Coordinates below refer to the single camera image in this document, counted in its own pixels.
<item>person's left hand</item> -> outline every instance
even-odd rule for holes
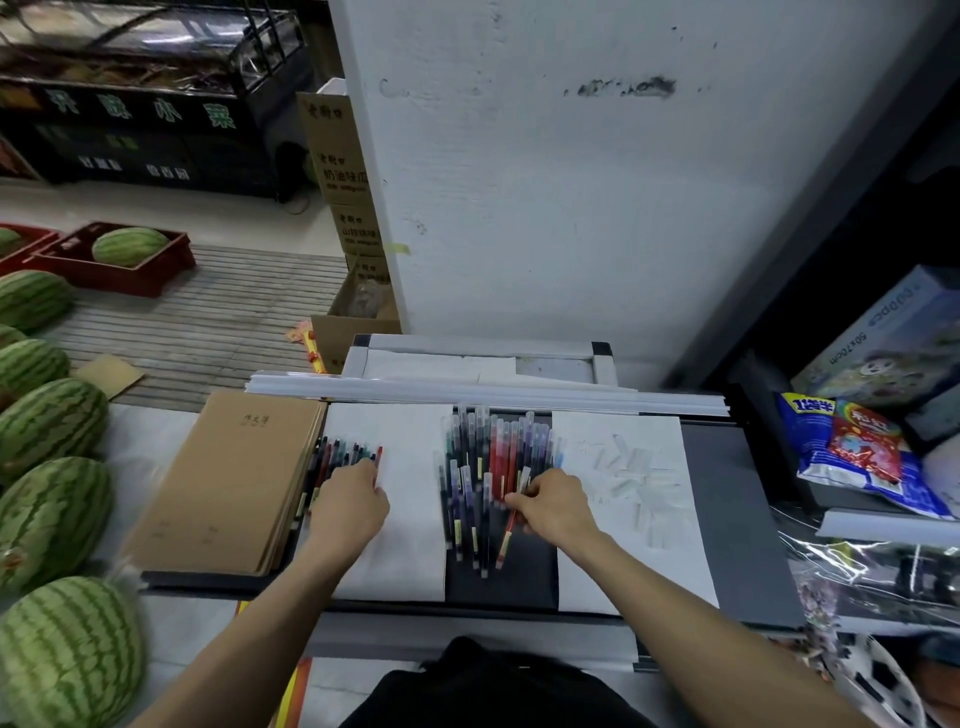
[[[352,564],[380,532],[390,513],[382,488],[374,488],[376,466],[370,460],[337,468],[321,487],[310,517],[307,550]]]

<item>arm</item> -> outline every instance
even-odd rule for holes
[[[706,725],[873,725],[792,656],[620,548],[597,527],[579,478],[548,471],[507,503],[596,581]]]
[[[263,728],[279,705],[340,579],[390,504],[370,460],[338,468],[320,490],[297,558],[197,656],[133,728]]]

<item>white wall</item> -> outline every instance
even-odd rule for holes
[[[409,250],[390,255],[405,331],[607,340],[621,382],[644,387],[937,7],[330,5],[384,240]],[[620,94],[654,76],[672,95]],[[613,83],[581,95],[593,80]]]

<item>notebook stack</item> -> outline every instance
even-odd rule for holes
[[[148,584],[219,574],[242,585],[284,566],[325,412],[313,400],[211,394],[124,547]]]

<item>stain on wall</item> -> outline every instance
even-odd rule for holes
[[[654,96],[668,99],[677,90],[677,82],[663,76],[651,76],[642,81],[628,81],[626,79],[592,79],[577,89],[577,96],[596,98],[598,96]],[[570,89],[564,91],[568,96]]]

